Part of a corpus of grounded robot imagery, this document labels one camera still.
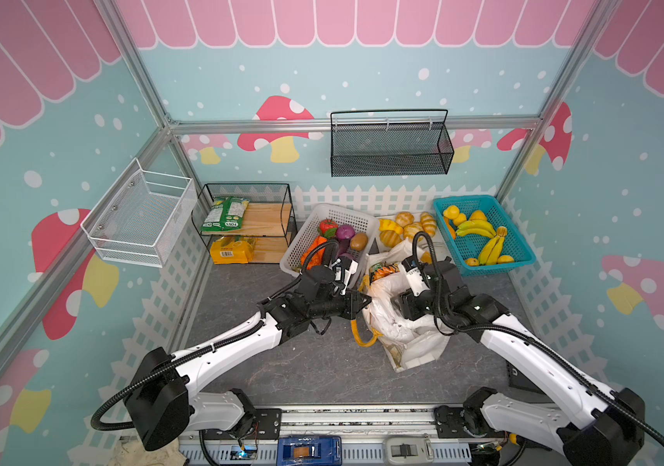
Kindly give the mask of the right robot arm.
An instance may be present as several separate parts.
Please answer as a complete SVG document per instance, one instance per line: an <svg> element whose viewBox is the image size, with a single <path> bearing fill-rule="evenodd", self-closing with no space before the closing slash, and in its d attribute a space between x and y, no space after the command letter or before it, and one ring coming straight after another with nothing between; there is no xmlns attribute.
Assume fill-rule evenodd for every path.
<svg viewBox="0 0 664 466"><path fill-rule="evenodd" d="M562 454L573 465L627 465L647 439L664 448L664 436L645 421L644 400L584 374L538 340L506 306L473 294L448 260L421 263L408 256L398 268L407 285L397 298L404 311L433 316L438 327L466 334L503 357L550 400L516 401L481 388L463 404L467 426L506 431Z"/></svg>

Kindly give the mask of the white canvas tote bag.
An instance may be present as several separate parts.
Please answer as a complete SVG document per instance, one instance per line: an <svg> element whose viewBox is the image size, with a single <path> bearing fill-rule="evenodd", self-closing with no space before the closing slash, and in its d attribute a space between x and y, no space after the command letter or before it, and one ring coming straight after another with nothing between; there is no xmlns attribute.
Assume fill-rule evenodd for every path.
<svg viewBox="0 0 664 466"><path fill-rule="evenodd" d="M427 252L427 250L423 250L422 248L413 248L413 252L417 254L419 259L423 259L425 257L429 258L430 256L429 252ZM368 289L369 285L371 285L369 280L369 273L367 272L367 265L368 256L366 256L363 262L361 280L358 287L358 290L362 293L365 293L366 289ZM448 345L448 337L442 335L442 333L440 333L437 329L436 330L438 335L423 335L406 345L398 345L396 343L388 342L384 339L382 334L380 334L377 330L371 329L365 322L363 310L361 311L362 317L360 320L364 322L368 330L371 331L372 338L368 341L363 340L359 335L357 322L353 322L351 324L351 331L353 332L353 338L355 338L355 342L357 345L359 345L359 347L362 348L370 348L377 344L381 345L386 352L386 357L388 358L389 363L391 364L393 370L397 373L401 373L409 369L414 369L415 367L439 359Z"/></svg>

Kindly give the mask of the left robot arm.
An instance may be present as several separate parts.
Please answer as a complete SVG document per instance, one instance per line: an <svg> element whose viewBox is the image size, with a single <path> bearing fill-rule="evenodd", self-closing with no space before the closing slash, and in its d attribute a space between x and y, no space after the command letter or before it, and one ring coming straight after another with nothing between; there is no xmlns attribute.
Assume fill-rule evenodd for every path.
<svg viewBox="0 0 664 466"><path fill-rule="evenodd" d="M329 240L310 252L310 259L288 285L259 301L248 320L190 349L147 353L128 386L106 400L92 415L100 432L132 429L148 452L159 450L186 431L220 430L243 439L256 427L254 404L239 389L208 393L206 386L246 360L314 330L326 333L334 318L352 322L370 296L355 290L358 263L341 254Z"/></svg>

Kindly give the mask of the yellow black chips bag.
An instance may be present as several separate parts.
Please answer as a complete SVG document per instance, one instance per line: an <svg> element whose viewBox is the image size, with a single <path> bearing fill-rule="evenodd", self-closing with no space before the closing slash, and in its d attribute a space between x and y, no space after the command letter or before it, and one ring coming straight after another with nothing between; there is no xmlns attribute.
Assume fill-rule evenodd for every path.
<svg viewBox="0 0 664 466"><path fill-rule="evenodd" d="M384 279L390 275L400 272L399 263L377 262L369 268L370 283Z"/></svg>

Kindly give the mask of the white plastic grocery bag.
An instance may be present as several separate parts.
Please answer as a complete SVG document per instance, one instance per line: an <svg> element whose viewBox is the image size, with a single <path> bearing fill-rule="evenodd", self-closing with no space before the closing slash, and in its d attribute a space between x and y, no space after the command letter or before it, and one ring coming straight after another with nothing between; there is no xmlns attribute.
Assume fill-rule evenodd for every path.
<svg viewBox="0 0 664 466"><path fill-rule="evenodd" d="M402 314L400 295L406 291L411 291L411 287L403 273L378 279L365 291L372 298L363 310L365 322L382 334L386 341L398 345L409 344L423 335L438 335L432 316L408 320Z"/></svg>

